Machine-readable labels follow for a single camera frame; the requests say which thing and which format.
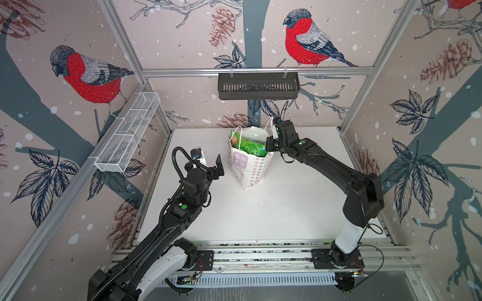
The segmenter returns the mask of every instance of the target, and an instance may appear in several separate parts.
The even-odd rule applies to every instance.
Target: aluminum rail
[[[142,76],[152,78],[175,77],[212,77],[219,73],[267,73],[267,72],[298,72],[301,76],[337,76],[364,75],[374,72],[372,66],[361,67],[277,67],[277,68],[212,68],[212,69],[143,69]]]

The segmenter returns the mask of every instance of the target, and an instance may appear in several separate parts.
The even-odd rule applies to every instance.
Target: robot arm
[[[331,261],[345,266],[358,250],[358,242],[368,226],[384,207],[380,178],[371,173],[364,175],[322,150],[312,140],[299,139],[293,123],[289,120],[275,124],[278,138],[268,137],[266,149],[279,151],[301,163],[313,167],[347,195],[343,206],[345,222],[340,234],[332,244]]]

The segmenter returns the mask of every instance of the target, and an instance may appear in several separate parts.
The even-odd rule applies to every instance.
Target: white dot
[[[72,235],[71,238],[69,238],[68,243],[71,245],[75,245],[78,240],[79,240],[79,234],[75,234],[75,235]]]

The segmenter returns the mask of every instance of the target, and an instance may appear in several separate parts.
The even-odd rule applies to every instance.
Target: shopping bag
[[[248,138],[251,141],[266,144],[266,138],[269,137],[266,129],[258,127],[250,127],[243,129],[237,127],[234,132],[240,129],[240,140]],[[266,168],[273,158],[273,152],[268,152],[264,158],[251,155],[241,150],[239,147],[231,145],[234,133],[228,132],[228,166],[233,172],[236,180],[244,190],[259,185],[264,178]]]

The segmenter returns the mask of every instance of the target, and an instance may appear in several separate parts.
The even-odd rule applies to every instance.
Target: white arm segment
[[[170,274],[184,266],[187,255],[180,247],[171,247],[164,256],[157,259],[147,270],[137,288],[142,290],[138,301],[144,300],[148,294],[158,287]]]

